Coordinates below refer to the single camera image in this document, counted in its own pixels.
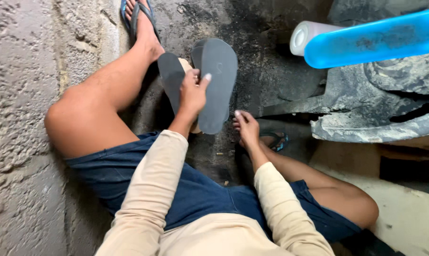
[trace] rough concrete wall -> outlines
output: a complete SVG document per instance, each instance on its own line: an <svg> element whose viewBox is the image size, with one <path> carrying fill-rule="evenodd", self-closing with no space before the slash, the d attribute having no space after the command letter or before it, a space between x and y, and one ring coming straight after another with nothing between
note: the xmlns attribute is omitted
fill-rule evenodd
<svg viewBox="0 0 429 256"><path fill-rule="evenodd" d="M115 2L0 0L0 255L93 254L108 228L43 118L67 87L126 51Z"/></svg>

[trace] foot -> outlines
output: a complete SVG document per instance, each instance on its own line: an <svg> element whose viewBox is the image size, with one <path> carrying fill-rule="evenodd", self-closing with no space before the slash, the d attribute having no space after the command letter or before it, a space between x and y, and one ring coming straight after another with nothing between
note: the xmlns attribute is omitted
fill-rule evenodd
<svg viewBox="0 0 429 256"><path fill-rule="evenodd" d="M280 142L277 145L274 145L272 148L270 146L274 142L275 138L273 136L262 136L259 137L259 140L263 143L263 145L273 151L276 151L277 148L280 148L281 145L286 141L284 133L275 133L278 137L281 138Z"/></svg>
<svg viewBox="0 0 429 256"><path fill-rule="evenodd" d="M150 9L146 0L137 1ZM134 9L136 3L136 0L126 0L125 14L129 22L131 22L132 10ZM142 11L138 13L137 17L137 40L134 46L139 46L142 49L145 47L146 52L149 53L151 62L156 61L159 56L165 52L164 48L159 43L158 38L155 35L151 21Z"/></svg>

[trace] beige long sleeve shirt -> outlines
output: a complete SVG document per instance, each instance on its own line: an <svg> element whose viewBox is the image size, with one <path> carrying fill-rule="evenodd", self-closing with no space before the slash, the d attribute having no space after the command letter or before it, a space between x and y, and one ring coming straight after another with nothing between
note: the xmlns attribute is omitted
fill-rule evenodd
<svg viewBox="0 0 429 256"><path fill-rule="evenodd" d="M268 162L255 175L273 242L254 219L209 214L164 232L188 142L165 130L138 165L121 209L97 256L332 256L333 251L301 208L289 184Z"/></svg>

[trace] leg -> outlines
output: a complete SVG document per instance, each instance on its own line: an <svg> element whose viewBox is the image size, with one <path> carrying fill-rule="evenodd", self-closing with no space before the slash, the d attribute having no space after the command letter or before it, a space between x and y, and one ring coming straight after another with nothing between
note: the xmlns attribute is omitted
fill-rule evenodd
<svg viewBox="0 0 429 256"><path fill-rule="evenodd" d="M140 2L148 6L145 0ZM135 3L128 0L128 19ZM64 157L80 157L138 140L117 112L136 98L149 65L162 53L151 22L140 12L132 49L66 90L49 108L45 127Z"/></svg>
<svg viewBox="0 0 429 256"><path fill-rule="evenodd" d="M303 179L320 205L343 215L361 228L376 223L379 209L376 202L363 190L297 160L277 154L264 143L261 143L261 147L268 160L288 182Z"/></svg>

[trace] hand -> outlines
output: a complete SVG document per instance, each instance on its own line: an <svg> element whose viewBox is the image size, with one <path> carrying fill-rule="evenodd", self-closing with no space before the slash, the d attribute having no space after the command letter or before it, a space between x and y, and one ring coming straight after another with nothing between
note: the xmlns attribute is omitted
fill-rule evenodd
<svg viewBox="0 0 429 256"><path fill-rule="evenodd" d="M252 117L252 115L243 110L236 110L235 118L233 120L235 130L240 131L240 145L248 152L251 152L253 148L260 147L260 126L259 123Z"/></svg>
<svg viewBox="0 0 429 256"><path fill-rule="evenodd" d="M199 74L199 69L189 70L180 87L180 108L178 113L181 112L181 114L191 117L191 120L195 120L204 108L207 101L205 93L211 81L211 74L206 74L197 84Z"/></svg>

